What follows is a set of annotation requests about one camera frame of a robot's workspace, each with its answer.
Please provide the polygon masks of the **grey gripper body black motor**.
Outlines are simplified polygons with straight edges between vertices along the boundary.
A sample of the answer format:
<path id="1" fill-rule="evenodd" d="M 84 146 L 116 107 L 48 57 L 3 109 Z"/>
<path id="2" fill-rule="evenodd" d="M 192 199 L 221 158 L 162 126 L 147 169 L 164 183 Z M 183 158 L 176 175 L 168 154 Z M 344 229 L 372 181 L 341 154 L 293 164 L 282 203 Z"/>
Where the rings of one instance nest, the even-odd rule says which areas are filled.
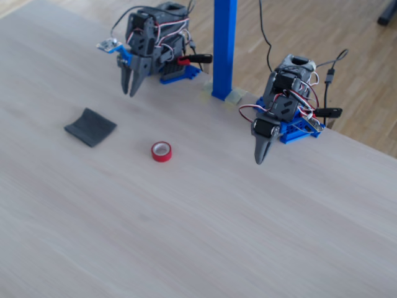
<path id="1" fill-rule="evenodd" d="M 272 139 L 280 134 L 280 122 L 274 119 L 256 118 L 251 124 L 251 133 L 254 136 L 261 136 Z"/>

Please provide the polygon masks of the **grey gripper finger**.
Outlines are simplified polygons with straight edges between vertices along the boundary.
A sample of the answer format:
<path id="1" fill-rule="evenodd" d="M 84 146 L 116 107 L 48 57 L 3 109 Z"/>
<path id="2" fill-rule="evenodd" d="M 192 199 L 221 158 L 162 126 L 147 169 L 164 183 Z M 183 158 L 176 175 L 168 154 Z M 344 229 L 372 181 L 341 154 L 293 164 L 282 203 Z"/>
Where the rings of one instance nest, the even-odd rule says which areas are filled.
<path id="1" fill-rule="evenodd" d="M 120 63 L 118 65 L 121 69 L 121 86 L 122 86 L 122 91 L 124 94 L 128 93 L 128 88 L 129 88 L 129 83 L 130 83 L 130 77 L 132 74 L 132 69 L 126 65 L 125 63 Z"/>
<path id="2" fill-rule="evenodd" d="M 130 97 L 133 97 L 136 94 L 137 90 L 139 89 L 145 78 L 146 78 L 146 73 L 144 71 L 138 71 L 138 70 L 133 71 Z"/>

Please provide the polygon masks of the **grey gripper body with camera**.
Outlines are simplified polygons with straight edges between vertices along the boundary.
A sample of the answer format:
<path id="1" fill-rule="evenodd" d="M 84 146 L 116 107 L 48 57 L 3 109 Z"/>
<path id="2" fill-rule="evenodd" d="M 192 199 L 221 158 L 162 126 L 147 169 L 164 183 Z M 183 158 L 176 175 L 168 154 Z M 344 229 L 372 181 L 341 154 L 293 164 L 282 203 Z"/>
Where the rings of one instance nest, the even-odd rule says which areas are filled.
<path id="1" fill-rule="evenodd" d="M 144 76 L 158 75 L 161 70 L 159 51 L 155 51 L 150 56 L 142 56 L 137 53 L 130 52 L 132 54 L 132 60 L 130 63 L 130 69 L 132 73 L 139 73 Z"/>

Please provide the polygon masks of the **idle gripper grey finger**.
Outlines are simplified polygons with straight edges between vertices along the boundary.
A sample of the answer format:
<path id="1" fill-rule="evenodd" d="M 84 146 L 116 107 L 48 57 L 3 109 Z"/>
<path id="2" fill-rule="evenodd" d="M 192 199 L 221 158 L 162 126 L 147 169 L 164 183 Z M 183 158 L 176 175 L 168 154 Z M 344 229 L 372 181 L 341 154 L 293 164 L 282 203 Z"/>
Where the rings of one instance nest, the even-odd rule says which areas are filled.
<path id="1" fill-rule="evenodd" d="M 258 165 L 260 165 L 264 159 L 264 139 L 259 135 L 255 135 L 254 157 Z"/>
<path id="2" fill-rule="evenodd" d="M 265 160 L 265 158 L 266 158 L 266 156 L 268 154 L 268 151 L 271 149 L 271 147 L 272 147 L 272 140 L 271 139 L 268 139 L 268 140 L 266 140 L 263 143 L 260 163 L 262 163 Z"/>

